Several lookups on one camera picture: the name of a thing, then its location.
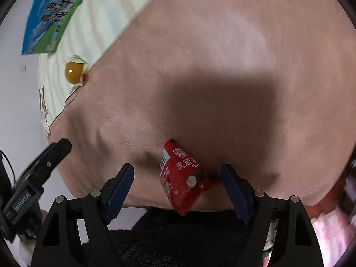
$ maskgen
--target white floor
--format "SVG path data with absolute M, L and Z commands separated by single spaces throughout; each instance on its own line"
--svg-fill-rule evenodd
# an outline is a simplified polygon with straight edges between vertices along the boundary
M 0 25 L 0 148 L 6 153 L 16 176 L 46 148 L 40 118 L 37 85 L 38 55 L 21 56 L 22 39 L 27 16 L 33 0 L 17 0 Z M 9 177 L 9 168 L 4 161 Z M 44 185 L 40 206 L 48 211 L 58 195 L 72 198 L 59 173 L 53 171 Z M 123 209 L 110 229 L 130 229 L 145 213 L 144 209 Z M 81 238 L 87 240 L 84 222 L 79 226 Z M 21 266 L 18 254 L 19 240 L 10 244 L 10 250 Z

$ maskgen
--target red wrapper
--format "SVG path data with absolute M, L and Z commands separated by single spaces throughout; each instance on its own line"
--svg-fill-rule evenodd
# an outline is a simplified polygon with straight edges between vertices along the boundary
M 220 183 L 216 174 L 209 174 L 173 140 L 164 144 L 160 171 L 162 186 L 168 199 L 181 216 L 188 212 L 202 192 Z

